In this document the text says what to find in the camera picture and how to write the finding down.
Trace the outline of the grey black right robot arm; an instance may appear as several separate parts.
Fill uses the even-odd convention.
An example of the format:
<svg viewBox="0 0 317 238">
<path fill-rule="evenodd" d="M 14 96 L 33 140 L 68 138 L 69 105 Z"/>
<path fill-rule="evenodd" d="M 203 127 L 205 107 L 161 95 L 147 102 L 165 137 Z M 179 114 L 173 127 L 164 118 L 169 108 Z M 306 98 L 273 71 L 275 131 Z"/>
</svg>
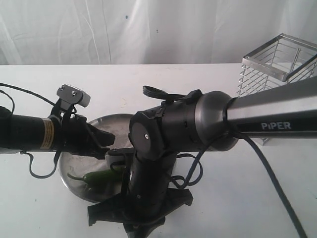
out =
<svg viewBox="0 0 317 238">
<path fill-rule="evenodd" d="M 158 107 L 130 120 L 133 145 L 121 192 L 88 207 L 88 223 L 122 223 L 130 238 L 146 238 L 168 214 L 191 205 L 192 174 L 206 151 L 230 150 L 239 139 L 249 143 L 264 165 L 300 237 L 305 230 L 254 138 L 316 138 L 317 79 L 279 86 L 245 97 L 200 90 L 172 95 L 145 86 Z"/>
</svg>

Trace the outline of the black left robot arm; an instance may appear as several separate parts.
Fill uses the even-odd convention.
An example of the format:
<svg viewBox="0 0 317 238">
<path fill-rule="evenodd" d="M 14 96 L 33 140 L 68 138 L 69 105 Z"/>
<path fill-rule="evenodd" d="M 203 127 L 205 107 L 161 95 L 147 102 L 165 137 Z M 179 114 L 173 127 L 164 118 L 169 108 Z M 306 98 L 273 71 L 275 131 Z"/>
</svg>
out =
<svg viewBox="0 0 317 238">
<path fill-rule="evenodd" d="M 1 153 L 61 151 L 104 159 L 115 135 L 87 123 L 86 117 L 73 113 L 74 108 L 59 99 L 51 115 L 43 119 L 14 115 L 1 107 Z"/>
</svg>

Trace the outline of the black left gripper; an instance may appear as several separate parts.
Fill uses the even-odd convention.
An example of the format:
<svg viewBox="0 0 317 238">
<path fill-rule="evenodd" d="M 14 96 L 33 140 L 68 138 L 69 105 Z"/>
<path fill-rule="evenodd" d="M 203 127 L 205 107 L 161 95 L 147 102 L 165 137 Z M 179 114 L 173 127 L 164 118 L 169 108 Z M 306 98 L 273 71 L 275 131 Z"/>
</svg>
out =
<svg viewBox="0 0 317 238">
<path fill-rule="evenodd" d="M 49 116 L 54 126 L 50 150 L 104 160 L 115 135 L 87 123 L 83 116 L 72 118 L 74 106 L 70 104 L 68 109 L 63 109 L 61 104 L 62 99 L 58 99 Z"/>
</svg>

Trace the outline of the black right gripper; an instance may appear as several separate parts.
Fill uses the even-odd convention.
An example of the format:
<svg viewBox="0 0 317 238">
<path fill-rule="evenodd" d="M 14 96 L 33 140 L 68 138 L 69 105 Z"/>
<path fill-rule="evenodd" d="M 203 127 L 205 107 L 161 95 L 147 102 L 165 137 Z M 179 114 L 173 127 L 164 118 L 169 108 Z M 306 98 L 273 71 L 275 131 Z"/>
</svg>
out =
<svg viewBox="0 0 317 238">
<path fill-rule="evenodd" d="M 121 223 L 129 238 L 147 238 L 165 223 L 167 215 L 192 202 L 193 196 L 188 189 L 167 188 L 150 200 L 119 193 L 87 208 L 88 226 L 97 221 Z"/>
</svg>

